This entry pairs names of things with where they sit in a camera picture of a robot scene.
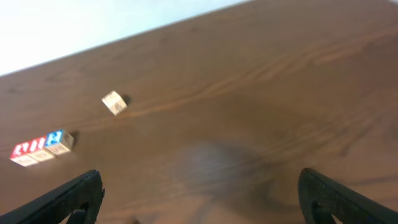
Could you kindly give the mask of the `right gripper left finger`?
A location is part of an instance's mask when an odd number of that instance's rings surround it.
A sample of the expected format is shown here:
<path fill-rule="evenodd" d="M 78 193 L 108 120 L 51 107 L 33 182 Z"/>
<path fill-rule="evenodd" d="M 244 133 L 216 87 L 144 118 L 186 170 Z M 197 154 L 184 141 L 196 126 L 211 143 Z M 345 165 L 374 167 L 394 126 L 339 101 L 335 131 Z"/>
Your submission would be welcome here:
<path fill-rule="evenodd" d="M 89 170 L 41 197 L 1 215 L 1 223 L 95 223 L 104 197 L 100 173 Z"/>

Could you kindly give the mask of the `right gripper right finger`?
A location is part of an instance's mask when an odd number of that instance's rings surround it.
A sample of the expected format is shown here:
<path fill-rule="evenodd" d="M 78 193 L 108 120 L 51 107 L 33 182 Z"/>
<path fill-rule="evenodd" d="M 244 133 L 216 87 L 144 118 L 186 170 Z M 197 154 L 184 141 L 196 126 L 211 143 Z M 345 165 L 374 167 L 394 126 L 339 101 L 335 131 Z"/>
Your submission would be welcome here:
<path fill-rule="evenodd" d="M 298 199 L 306 223 L 397 223 L 397 212 L 309 168 L 298 178 Z"/>

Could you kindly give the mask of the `blue number 2 block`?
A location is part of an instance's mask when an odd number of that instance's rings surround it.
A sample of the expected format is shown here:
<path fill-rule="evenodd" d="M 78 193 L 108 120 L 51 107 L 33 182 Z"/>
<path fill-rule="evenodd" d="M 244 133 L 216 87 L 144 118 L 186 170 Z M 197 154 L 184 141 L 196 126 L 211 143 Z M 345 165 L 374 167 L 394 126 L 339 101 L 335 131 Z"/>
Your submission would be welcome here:
<path fill-rule="evenodd" d="M 56 156 L 72 151 L 74 137 L 65 130 L 57 130 L 48 133 L 45 140 L 45 148 Z"/>

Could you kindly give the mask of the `red letter I block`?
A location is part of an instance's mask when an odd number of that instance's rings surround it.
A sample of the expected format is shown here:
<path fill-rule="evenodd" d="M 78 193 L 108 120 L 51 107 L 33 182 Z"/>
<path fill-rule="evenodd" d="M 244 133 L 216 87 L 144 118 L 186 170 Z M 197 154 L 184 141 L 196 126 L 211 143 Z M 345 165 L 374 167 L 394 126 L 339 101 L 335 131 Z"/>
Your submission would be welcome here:
<path fill-rule="evenodd" d="M 29 142 L 27 154 L 38 162 L 55 158 L 55 155 L 45 147 L 46 136 L 33 139 Z"/>

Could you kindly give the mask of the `red letter A block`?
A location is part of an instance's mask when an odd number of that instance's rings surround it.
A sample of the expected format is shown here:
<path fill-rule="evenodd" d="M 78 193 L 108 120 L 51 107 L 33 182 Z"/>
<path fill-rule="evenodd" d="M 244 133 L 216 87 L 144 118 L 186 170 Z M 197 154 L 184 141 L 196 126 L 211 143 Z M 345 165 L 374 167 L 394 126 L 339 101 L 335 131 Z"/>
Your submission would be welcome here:
<path fill-rule="evenodd" d="M 29 149 L 29 142 L 23 142 L 17 144 L 14 147 L 9 159 L 23 167 L 28 167 L 38 164 L 39 162 L 37 160 L 30 157 L 30 155 L 28 154 L 28 149 Z"/>

